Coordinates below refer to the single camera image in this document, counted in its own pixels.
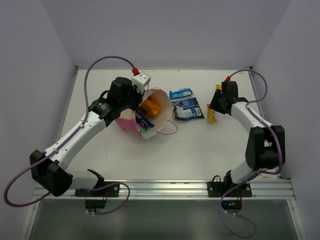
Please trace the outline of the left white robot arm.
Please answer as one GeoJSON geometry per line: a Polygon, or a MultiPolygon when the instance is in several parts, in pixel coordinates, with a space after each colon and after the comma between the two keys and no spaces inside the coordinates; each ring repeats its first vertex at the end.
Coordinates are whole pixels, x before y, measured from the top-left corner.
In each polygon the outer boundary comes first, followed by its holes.
{"type": "Polygon", "coordinates": [[[137,110],[150,77],[140,73],[131,79],[117,77],[88,107],[83,118],[54,145],[31,153],[32,178],[50,194],[59,197],[69,189],[86,189],[92,196],[103,193],[103,177],[93,170],[83,174],[67,171],[78,152],[127,109],[137,110]]]}

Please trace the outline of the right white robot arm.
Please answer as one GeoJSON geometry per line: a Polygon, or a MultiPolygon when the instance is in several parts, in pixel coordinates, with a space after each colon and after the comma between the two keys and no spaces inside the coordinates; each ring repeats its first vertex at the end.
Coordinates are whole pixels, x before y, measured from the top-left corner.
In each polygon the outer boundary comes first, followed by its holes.
{"type": "Polygon", "coordinates": [[[221,83],[220,89],[215,90],[209,108],[232,116],[248,132],[244,161],[226,174],[227,181],[222,185],[227,196],[235,196],[241,190],[241,183],[259,174],[277,175],[277,172],[270,170],[282,170],[286,160],[284,128],[263,119],[246,98],[239,97],[235,81],[221,83]]]}

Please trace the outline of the light blue snack packet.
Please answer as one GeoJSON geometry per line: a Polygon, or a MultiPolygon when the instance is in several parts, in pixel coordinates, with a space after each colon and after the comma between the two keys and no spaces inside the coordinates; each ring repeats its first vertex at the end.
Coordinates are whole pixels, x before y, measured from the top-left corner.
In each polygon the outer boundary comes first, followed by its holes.
{"type": "Polygon", "coordinates": [[[190,88],[182,88],[177,91],[170,91],[169,98],[171,100],[182,99],[193,95],[193,91],[190,88]]]}

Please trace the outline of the dark blue chips bag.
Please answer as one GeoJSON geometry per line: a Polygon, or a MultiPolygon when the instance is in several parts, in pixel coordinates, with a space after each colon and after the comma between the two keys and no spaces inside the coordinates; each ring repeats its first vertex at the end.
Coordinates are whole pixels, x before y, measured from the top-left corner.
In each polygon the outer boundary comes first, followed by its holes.
{"type": "Polygon", "coordinates": [[[174,118],[178,121],[204,119],[204,114],[195,97],[171,102],[174,107],[174,118]]]}

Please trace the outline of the pink and cream paper bag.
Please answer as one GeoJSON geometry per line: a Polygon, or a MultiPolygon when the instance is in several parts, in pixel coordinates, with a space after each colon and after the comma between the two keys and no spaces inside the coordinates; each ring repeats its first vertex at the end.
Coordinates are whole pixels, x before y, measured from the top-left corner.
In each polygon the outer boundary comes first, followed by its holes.
{"type": "Polygon", "coordinates": [[[154,127],[149,128],[146,133],[138,133],[137,131],[135,113],[140,112],[139,108],[137,111],[133,111],[129,108],[124,110],[121,112],[120,117],[115,120],[115,122],[122,130],[137,134],[144,139],[149,139],[155,134],[160,133],[161,129],[164,127],[167,121],[170,120],[170,117],[172,116],[174,110],[174,106],[172,105],[170,98],[160,88],[156,87],[148,89],[143,96],[142,102],[147,98],[152,98],[154,101],[156,101],[161,106],[161,111],[156,116],[147,118],[154,124],[154,127]]]}

